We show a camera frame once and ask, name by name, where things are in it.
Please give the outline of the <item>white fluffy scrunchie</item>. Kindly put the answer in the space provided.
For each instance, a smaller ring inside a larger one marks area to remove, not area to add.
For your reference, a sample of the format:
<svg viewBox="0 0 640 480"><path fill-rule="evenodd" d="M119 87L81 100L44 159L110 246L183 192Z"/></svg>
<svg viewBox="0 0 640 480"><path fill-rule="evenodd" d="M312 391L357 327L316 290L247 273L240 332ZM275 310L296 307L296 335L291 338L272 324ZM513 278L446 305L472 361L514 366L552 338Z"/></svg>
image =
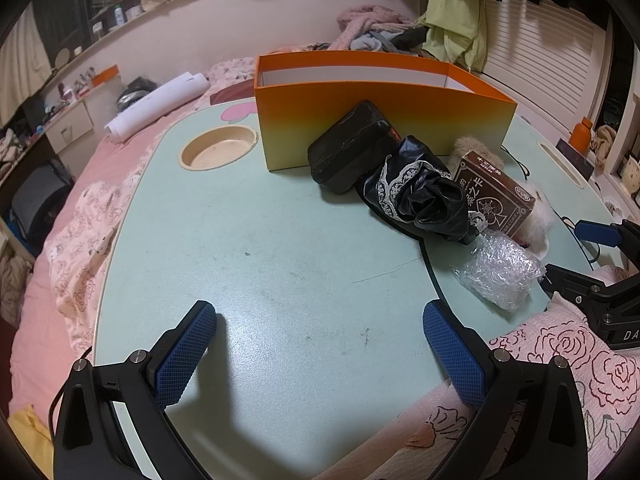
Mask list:
<svg viewBox="0 0 640 480"><path fill-rule="evenodd" d="M543 259L549 251L548 233L555 220L555 214L548 198L536 185L522 182L521 187L533 196L535 203L532 212L520 225L513 239L538 259Z"/></svg>

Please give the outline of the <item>mint green lap table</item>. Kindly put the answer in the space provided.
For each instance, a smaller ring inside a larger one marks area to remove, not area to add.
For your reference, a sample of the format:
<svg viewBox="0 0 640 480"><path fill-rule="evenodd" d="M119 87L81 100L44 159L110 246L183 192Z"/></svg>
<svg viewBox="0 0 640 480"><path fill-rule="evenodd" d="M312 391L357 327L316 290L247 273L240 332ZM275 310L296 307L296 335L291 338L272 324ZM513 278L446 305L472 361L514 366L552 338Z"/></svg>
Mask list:
<svg viewBox="0 0 640 480"><path fill-rule="evenodd" d="M218 126L206 108L167 131L114 245L96 328L98 363L147 349L195 301L218 327L169 417L215 479L309 479L444 379L422 328L445 295L486 338L540 312L534 289L502 315L459 285L463 246L419 244L355 194L323 193L304 168L271 172L261 148L228 166L180 166Z"/></svg>

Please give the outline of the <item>white bedside drawer cabinet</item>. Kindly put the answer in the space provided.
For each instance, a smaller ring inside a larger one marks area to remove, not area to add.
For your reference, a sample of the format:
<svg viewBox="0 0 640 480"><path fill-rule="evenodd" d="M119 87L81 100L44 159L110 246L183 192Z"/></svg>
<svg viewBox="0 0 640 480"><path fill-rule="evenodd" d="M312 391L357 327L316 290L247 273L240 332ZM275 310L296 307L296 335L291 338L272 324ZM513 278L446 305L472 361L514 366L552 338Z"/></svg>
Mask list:
<svg viewBox="0 0 640 480"><path fill-rule="evenodd" d="M92 155L99 143L96 125L85 100L65 107L44 127L44 134L57 155Z"/></svg>

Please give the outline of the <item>white paper roll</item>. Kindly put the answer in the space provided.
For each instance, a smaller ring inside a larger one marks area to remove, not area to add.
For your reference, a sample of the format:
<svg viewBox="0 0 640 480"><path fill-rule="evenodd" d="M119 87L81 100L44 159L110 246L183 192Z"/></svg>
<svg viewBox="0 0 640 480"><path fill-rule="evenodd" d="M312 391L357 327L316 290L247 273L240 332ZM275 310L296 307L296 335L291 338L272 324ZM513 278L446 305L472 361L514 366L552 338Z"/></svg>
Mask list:
<svg viewBox="0 0 640 480"><path fill-rule="evenodd" d="M202 73L183 73L126 108L105 125L107 135L122 143L187 102L202 96L209 80Z"/></svg>

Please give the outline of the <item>clear plastic wrap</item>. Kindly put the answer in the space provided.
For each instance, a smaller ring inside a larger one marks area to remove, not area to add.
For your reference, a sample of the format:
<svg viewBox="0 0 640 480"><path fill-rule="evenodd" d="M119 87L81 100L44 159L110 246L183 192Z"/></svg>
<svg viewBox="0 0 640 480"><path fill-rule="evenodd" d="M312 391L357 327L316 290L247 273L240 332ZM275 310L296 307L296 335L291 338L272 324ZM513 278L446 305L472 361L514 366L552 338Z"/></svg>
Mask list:
<svg viewBox="0 0 640 480"><path fill-rule="evenodd" d="M454 276L474 295L512 313L544 276L544 265L510 237L487 231L477 237L464 263L454 267Z"/></svg>

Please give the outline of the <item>dark red pillow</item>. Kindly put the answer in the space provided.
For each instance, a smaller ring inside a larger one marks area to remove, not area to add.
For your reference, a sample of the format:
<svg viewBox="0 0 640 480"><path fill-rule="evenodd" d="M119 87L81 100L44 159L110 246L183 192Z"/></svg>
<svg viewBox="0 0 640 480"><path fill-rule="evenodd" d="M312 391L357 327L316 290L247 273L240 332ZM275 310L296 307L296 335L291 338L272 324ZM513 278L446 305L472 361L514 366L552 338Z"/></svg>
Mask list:
<svg viewBox="0 0 640 480"><path fill-rule="evenodd" d="M252 98L254 96L254 80L247 79L237 84L232 84L227 88L224 88L214 93L209 98L210 105L217 105L222 103L228 103L236 100L242 100Z"/></svg>

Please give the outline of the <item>smartphone on stand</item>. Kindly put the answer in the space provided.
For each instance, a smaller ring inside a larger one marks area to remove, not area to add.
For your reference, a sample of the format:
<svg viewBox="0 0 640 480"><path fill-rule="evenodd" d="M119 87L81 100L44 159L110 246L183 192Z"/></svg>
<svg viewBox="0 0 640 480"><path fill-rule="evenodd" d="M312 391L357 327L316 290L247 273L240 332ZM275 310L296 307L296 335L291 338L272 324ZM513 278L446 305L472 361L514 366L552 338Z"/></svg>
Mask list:
<svg viewBox="0 0 640 480"><path fill-rule="evenodd" d="M586 181L591 178L594 167L583 154L580 154L563 139L558 141L555 148L572 164L572 166L578 171L578 174L580 174Z"/></svg>

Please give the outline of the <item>beige fluffy scrunchie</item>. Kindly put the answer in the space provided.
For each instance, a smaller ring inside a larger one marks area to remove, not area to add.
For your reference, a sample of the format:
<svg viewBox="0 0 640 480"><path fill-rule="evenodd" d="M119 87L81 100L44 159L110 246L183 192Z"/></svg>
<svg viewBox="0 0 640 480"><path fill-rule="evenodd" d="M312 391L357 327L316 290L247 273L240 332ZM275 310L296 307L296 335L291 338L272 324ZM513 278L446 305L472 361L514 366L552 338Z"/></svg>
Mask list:
<svg viewBox="0 0 640 480"><path fill-rule="evenodd" d="M484 157L492 166L503 170L503 160L494 152L492 152L482 141L477 140L474 136L462 136L454 141L454 149L446 161L446 166L453 176L456 174L461 159L465 154L475 152L477 155Z"/></svg>

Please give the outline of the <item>pile of clothes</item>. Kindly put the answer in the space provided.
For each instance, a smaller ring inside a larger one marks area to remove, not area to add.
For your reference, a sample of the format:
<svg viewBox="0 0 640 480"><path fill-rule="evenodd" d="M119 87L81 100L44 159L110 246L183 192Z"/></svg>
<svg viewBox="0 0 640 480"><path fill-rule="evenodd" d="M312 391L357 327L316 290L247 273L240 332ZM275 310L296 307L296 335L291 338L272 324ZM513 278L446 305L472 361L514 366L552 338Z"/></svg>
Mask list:
<svg viewBox="0 0 640 480"><path fill-rule="evenodd" d="M347 9L337 17L337 24L341 33L329 45L333 51L417 54L430 30L378 4Z"/></svg>

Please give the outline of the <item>black lace fabric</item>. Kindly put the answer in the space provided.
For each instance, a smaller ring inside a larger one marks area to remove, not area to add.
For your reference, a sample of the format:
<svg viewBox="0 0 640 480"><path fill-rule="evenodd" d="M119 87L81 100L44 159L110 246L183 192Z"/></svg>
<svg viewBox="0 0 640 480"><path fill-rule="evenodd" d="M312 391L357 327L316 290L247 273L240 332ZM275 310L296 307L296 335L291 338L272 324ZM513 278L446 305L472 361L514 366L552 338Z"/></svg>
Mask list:
<svg viewBox="0 0 640 480"><path fill-rule="evenodd" d="M363 180L361 196L384 219L450 242L470 244L488 227L445 164L414 136L402 139L398 150Z"/></svg>

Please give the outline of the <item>pink floral blanket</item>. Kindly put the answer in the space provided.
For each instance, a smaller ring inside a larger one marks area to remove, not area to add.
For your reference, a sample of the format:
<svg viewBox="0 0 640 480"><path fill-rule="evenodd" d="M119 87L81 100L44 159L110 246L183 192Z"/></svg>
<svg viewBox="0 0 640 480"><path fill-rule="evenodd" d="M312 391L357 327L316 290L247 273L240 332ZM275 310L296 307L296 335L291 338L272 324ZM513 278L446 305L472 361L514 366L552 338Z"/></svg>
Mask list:
<svg viewBox="0 0 640 480"><path fill-rule="evenodd" d="M105 176L90 177L79 187L70 220L46 243L53 302L62 316L74 356L94 341L96 319L112 244L140 183L143 171L168 129L182 118L209 107L210 100L231 90L246 90L255 76L254 58L234 58L215 64L210 86L196 100L157 119L129 140L99 145Z"/></svg>

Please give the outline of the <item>beige curtain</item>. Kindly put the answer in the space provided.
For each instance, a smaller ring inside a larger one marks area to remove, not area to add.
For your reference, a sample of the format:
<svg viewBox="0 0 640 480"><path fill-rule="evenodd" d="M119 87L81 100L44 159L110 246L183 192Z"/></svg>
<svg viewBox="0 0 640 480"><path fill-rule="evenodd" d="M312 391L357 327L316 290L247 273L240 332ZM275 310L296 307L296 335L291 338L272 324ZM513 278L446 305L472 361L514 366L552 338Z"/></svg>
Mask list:
<svg viewBox="0 0 640 480"><path fill-rule="evenodd" d="M0 51L0 118L4 127L20 106L52 75L31 3L15 22Z"/></svg>

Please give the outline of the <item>orange white cardboard box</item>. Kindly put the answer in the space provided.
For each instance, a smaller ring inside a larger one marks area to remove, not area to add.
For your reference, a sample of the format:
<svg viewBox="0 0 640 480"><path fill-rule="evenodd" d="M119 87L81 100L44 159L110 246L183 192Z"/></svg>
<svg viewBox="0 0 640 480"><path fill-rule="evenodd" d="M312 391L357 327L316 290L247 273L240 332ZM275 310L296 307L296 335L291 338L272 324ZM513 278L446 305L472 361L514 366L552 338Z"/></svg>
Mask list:
<svg viewBox="0 0 640 480"><path fill-rule="evenodd" d="M449 155L462 136L497 151L516 111L510 96L462 68L369 51L263 55L254 97L270 171L306 166L308 146L362 101L437 156Z"/></svg>

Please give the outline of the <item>green hanging cloth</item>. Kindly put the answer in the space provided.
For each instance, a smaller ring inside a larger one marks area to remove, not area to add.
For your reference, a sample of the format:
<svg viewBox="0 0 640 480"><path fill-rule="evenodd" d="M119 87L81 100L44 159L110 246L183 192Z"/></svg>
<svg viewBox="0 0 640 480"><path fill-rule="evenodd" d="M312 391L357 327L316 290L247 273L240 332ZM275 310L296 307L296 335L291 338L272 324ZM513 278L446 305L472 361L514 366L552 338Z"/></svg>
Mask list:
<svg viewBox="0 0 640 480"><path fill-rule="evenodd" d="M427 0L416 21L428 28L423 49L439 61L469 72L484 70L487 60L485 0Z"/></svg>

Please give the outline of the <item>black pouch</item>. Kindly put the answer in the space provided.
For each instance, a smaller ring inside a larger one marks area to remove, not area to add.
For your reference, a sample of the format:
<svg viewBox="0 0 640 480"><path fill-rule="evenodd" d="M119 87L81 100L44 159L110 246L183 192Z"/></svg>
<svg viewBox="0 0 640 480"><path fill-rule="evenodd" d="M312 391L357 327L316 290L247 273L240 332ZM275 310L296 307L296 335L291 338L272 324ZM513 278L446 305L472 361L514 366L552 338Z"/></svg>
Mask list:
<svg viewBox="0 0 640 480"><path fill-rule="evenodd" d="M400 140L380 110L362 101L308 148L312 180L332 193L344 194L395 153Z"/></svg>

